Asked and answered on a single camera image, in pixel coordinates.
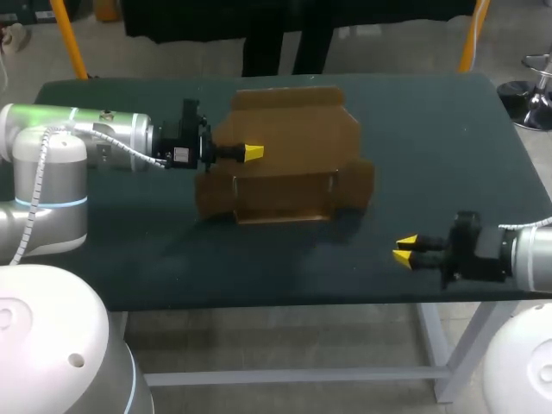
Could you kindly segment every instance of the black pants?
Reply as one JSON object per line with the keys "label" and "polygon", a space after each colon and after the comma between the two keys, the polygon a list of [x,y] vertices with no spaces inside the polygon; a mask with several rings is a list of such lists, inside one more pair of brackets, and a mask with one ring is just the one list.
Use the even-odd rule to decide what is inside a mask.
{"label": "black pants", "polygon": [[[303,5],[302,33],[293,74],[322,73],[334,33],[335,0],[310,0]],[[243,46],[242,76],[278,75],[287,9],[271,8],[251,18]]]}

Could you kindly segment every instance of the silver robot arm segment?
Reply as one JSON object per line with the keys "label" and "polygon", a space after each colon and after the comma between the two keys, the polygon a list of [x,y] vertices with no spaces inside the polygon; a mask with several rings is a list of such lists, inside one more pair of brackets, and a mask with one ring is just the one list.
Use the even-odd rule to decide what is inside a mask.
{"label": "silver robot arm segment", "polygon": [[518,230],[511,249],[511,276],[525,291],[552,292],[552,228]]}
{"label": "silver robot arm segment", "polygon": [[[0,156],[11,162],[14,141],[26,128],[68,123],[82,129],[104,133],[141,154],[152,155],[154,126],[147,115],[48,105],[10,104],[0,112]],[[76,136],[86,145],[88,166],[107,166],[132,171],[141,171],[147,167],[144,161],[103,140],[87,134],[76,133]]]}
{"label": "silver robot arm segment", "polygon": [[26,230],[41,139],[47,126],[68,125],[50,138],[39,209],[25,255],[73,250],[85,242],[87,167],[140,171],[147,163],[77,129],[94,130],[150,155],[153,125],[143,114],[10,104],[0,112],[0,161],[13,163],[16,198],[0,202],[0,261],[14,257]]}
{"label": "silver robot arm segment", "polygon": [[[24,129],[13,142],[16,198],[0,203],[0,261],[14,257],[25,231],[44,130]],[[61,253],[84,243],[86,204],[86,146],[76,136],[55,134],[26,255]]]}

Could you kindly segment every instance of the yellow pole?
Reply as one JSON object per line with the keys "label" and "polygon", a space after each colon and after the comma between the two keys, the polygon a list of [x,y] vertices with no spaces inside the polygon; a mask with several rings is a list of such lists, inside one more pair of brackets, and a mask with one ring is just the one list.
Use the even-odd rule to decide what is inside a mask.
{"label": "yellow pole", "polygon": [[469,72],[472,66],[472,59],[474,58],[474,33],[476,33],[477,39],[479,39],[483,21],[485,21],[486,12],[489,9],[490,3],[491,0],[477,0],[475,4],[472,24],[467,33],[466,43],[464,43],[464,51],[462,52],[462,59],[460,61],[460,67],[458,67],[458,72]]}
{"label": "yellow pole", "polygon": [[75,75],[78,79],[88,79],[86,73],[85,63],[78,50],[77,41],[75,40],[75,34],[72,32],[71,22],[69,22],[69,16],[67,15],[66,6],[63,0],[50,0],[52,4],[52,10],[55,14],[55,20],[60,27],[61,36],[63,42],[66,44],[67,52],[71,58],[72,68],[75,71]]}

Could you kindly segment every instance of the floor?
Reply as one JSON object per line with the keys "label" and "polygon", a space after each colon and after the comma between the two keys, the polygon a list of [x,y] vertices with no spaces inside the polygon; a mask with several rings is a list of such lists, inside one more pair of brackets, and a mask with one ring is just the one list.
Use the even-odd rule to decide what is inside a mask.
{"label": "floor", "polygon": [[[519,61],[525,54],[548,50],[551,20],[552,9],[540,0],[492,2],[475,70],[497,85],[530,78]],[[334,34],[326,72],[452,72],[468,25],[468,18],[457,17],[446,23],[342,28]],[[125,37],[121,23],[100,24],[91,17],[75,22],[74,29],[88,72],[100,77],[239,76],[242,70],[243,40],[155,45],[145,38]],[[58,29],[38,25],[31,31],[24,50],[4,57],[9,87],[0,96],[2,105],[30,103],[45,82],[73,77]],[[291,72],[298,40],[297,33],[285,36],[280,73]],[[518,132],[552,194],[552,136]],[[476,305],[440,305],[442,325],[452,343]],[[145,373],[426,362],[416,313],[408,304],[133,313],[127,341]],[[456,402],[446,406],[435,403],[426,381],[194,386],[153,393],[159,414],[487,413],[480,369]]]}

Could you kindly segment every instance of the cardboard flap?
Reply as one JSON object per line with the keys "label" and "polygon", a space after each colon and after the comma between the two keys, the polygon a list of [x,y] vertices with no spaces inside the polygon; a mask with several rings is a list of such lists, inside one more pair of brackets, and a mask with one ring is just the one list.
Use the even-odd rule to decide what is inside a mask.
{"label": "cardboard flap", "polygon": [[239,223],[329,219],[333,174],[236,179]]}
{"label": "cardboard flap", "polygon": [[202,219],[234,210],[234,177],[220,171],[196,175],[196,206]]}
{"label": "cardboard flap", "polygon": [[217,168],[241,177],[332,173],[358,157],[361,129],[335,87],[238,91],[213,133],[218,145],[263,145],[261,160]]}
{"label": "cardboard flap", "polygon": [[373,193],[373,164],[355,160],[336,175],[336,208],[366,209]]}

